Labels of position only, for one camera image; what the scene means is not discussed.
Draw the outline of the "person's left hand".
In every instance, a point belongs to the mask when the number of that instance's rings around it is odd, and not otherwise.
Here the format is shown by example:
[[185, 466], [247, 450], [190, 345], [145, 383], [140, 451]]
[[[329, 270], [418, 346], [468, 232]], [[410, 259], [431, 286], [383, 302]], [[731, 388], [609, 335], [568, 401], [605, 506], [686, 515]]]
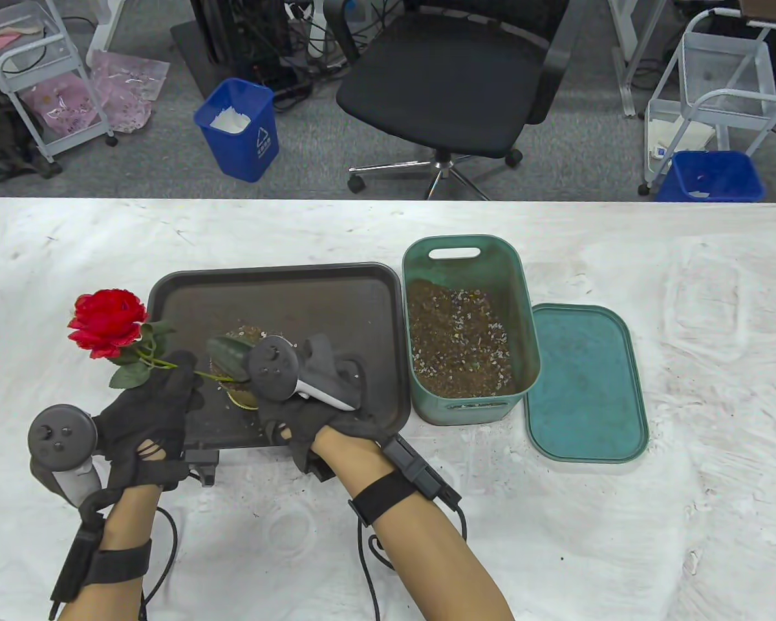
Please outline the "person's left hand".
[[204, 379], [196, 374], [198, 358], [188, 350], [168, 355], [173, 369], [154, 369], [145, 384], [125, 389], [98, 416], [98, 449], [111, 471], [107, 487], [126, 489], [158, 485], [172, 490], [185, 477], [178, 466], [142, 467], [148, 458], [179, 462], [190, 412], [204, 407]]

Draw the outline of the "person's right hand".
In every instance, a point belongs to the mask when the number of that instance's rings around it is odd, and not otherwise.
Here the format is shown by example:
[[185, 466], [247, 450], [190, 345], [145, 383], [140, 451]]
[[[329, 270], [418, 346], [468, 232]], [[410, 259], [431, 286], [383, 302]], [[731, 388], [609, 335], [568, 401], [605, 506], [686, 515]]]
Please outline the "person's right hand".
[[389, 433], [380, 427], [373, 417], [360, 410], [342, 411], [313, 398], [290, 397], [274, 401], [256, 397], [260, 427], [274, 446], [290, 447], [297, 469], [304, 474], [314, 474], [324, 482], [335, 478], [332, 468], [312, 450], [316, 435], [323, 427], [347, 437], [384, 441]]

